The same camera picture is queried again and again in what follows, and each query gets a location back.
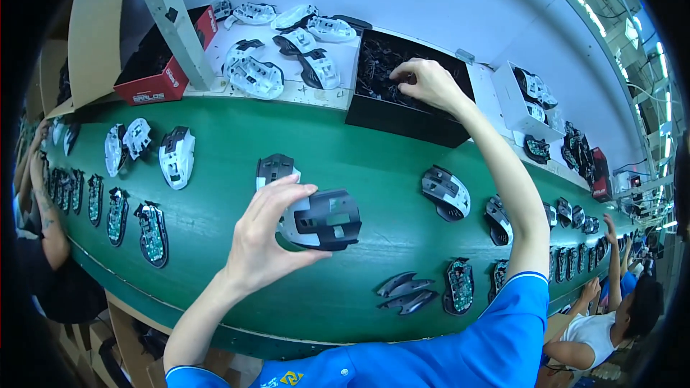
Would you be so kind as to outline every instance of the hand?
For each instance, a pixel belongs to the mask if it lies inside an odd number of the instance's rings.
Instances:
[[[611,246],[618,246],[618,239],[616,238],[616,226],[613,224],[613,219],[611,219],[611,216],[608,213],[604,213],[604,222],[608,226],[608,232],[604,233],[608,239],[608,242],[611,244]]]
[[[316,192],[315,185],[297,185],[297,174],[283,177],[257,191],[235,225],[233,247],[221,270],[233,286],[251,294],[331,252],[287,251],[275,241],[275,228],[285,209]]]
[[[47,130],[49,127],[50,122],[47,118],[41,120],[41,123],[39,123],[39,126],[36,128],[34,139],[31,141],[31,145],[29,146],[31,153],[38,150],[39,146],[41,145],[41,141],[43,141],[47,136]]]
[[[451,114],[476,107],[474,102],[462,93],[451,73],[435,60],[415,57],[393,69],[389,78],[405,80],[397,86],[404,95],[412,96]]]
[[[43,188],[43,157],[41,156],[40,150],[35,150],[31,153],[31,158],[29,159],[29,174],[31,176],[31,186],[34,190]]]
[[[602,287],[599,285],[599,277],[595,277],[584,285],[582,293],[580,294],[580,299],[584,302],[591,302],[601,290]]]

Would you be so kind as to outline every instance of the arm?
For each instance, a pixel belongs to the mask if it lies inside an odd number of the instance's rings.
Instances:
[[[285,209],[316,192],[314,185],[297,185],[298,176],[283,177],[259,189],[235,225],[233,246],[225,267],[177,321],[165,353],[165,372],[175,366],[199,365],[221,319],[238,302],[297,269],[328,258],[331,252],[291,252],[275,240],[275,228]]]
[[[15,185],[14,188],[15,190],[17,190],[17,193],[19,194],[19,208],[22,211],[31,211],[31,198],[29,196],[29,192],[31,189],[31,176],[30,162],[28,160],[33,157],[36,151],[38,151],[39,147],[41,146],[41,141],[43,141],[43,139],[47,135],[47,129],[49,125],[50,122],[48,122],[47,119],[43,119],[41,121],[39,126],[36,128],[36,134],[34,135],[34,139],[31,141],[31,145],[24,154],[22,162],[20,162],[20,166],[23,165],[21,176],[22,181],[20,182],[19,187],[16,187]]]
[[[611,254],[608,258],[608,311],[615,311],[620,302],[623,301],[620,292],[620,254],[618,253],[618,239],[616,238],[616,226],[613,224],[613,219],[604,213],[604,222],[608,226],[608,232],[605,234],[608,243],[611,245]]]
[[[599,277],[595,277],[592,280],[589,280],[584,287],[582,288],[582,292],[580,293],[580,297],[578,298],[577,301],[575,301],[575,304],[573,304],[570,309],[566,312],[566,315],[573,315],[575,316],[576,314],[581,314],[585,315],[587,314],[587,309],[589,308],[589,304],[597,298],[599,291],[601,291],[602,288],[599,285]],[[548,343],[553,343],[553,342],[558,342],[560,341],[560,338],[563,336],[563,333],[565,332],[566,328],[568,328],[568,324],[565,325],[554,337],[552,337]]]
[[[39,151],[32,154],[30,162],[31,184],[41,213],[41,232],[43,232],[41,245],[47,262],[55,271],[69,257],[70,245],[62,231],[55,204],[50,200],[50,196],[43,186],[43,159],[41,159]]]
[[[465,126],[484,161],[513,227],[513,249],[507,278],[519,272],[539,272],[548,278],[549,228],[544,205],[534,182],[513,149],[462,90],[451,74],[431,60],[412,59],[391,72],[391,79],[413,73],[415,84],[399,90],[453,114]]]
[[[579,370],[587,370],[594,364],[594,349],[585,343],[553,342],[544,345],[544,353],[554,360]]]
[[[620,278],[625,276],[628,272],[628,265],[630,265],[630,248],[633,246],[633,240],[628,237],[625,243],[625,252],[623,252],[623,261],[620,263]]]

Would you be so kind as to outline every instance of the worker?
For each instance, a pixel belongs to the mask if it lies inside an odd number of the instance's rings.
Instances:
[[[632,239],[627,237],[625,243],[625,251],[623,252],[623,259],[620,263],[620,296],[625,298],[632,291],[635,290],[635,286],[638,283],[638,279],[644,272],[644,267],[642,264],[642,259],[631,263],[630,261],[630,249],[632,247]],[[603,309],[608,307],[608,280],[604,283],[601,290],[601,298],[599,299],[599,306]]]
[[[47,120],[41,121],[31,142],[15,198],[17,256],[40,314],[63,324],[86,323],[106,309],[103,288],[70,257],[70,245],[62,229],[57,207],[43,184],[43,159],[39,150],[46,137]],[[39,219],[26,219],[27,209],[37,206]]]
[[[647,335],[663,310],[663,289],[651,276],[642,276],[623,299],[620,288],[618,239],[613,220],[604,214],[605,234],[611,244],[608,261],[608,312],[585,316],[599,292],[599,278],[592,279],[568,314],[574,319],[544,345],[544,354],[571,369],[589,370],[608,358],[623,342]]]
[[[453,114],[477,144],[511,219],[508,279],[477,321],[434,339],[360,343],[286,362],[266,361],[252,387],[533,387],[548,306],[549,227],[542,199],[522,162],[441,65],[412,59],[390,75],[399,90]],[[235,226],[228,261],[175,325],[164,354],[169,388],[227,387],[197,368],[225,314],[251,293],[331,253],[290,252],[275,240],[285,209],[313,194],[297,176],[262,187]]]

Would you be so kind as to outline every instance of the black hair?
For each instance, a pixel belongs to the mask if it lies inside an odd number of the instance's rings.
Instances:
[[[623,333],[623,337],[634,338],[649,334],[663,311],[663,287],[651,276],[643,274],[633,292],[633,302],[627,312],[630,316],[630,324]]]

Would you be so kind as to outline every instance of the black bin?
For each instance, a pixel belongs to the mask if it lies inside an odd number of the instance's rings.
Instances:
[[[397,89],[388,78],[412,57],[436,60],[474,102],[465,62],[434,48],[375,30],[364,30],[359,48],[357,84],[345,117],[347,125],[367,127],[456,148],[470,138],[453,116]]]

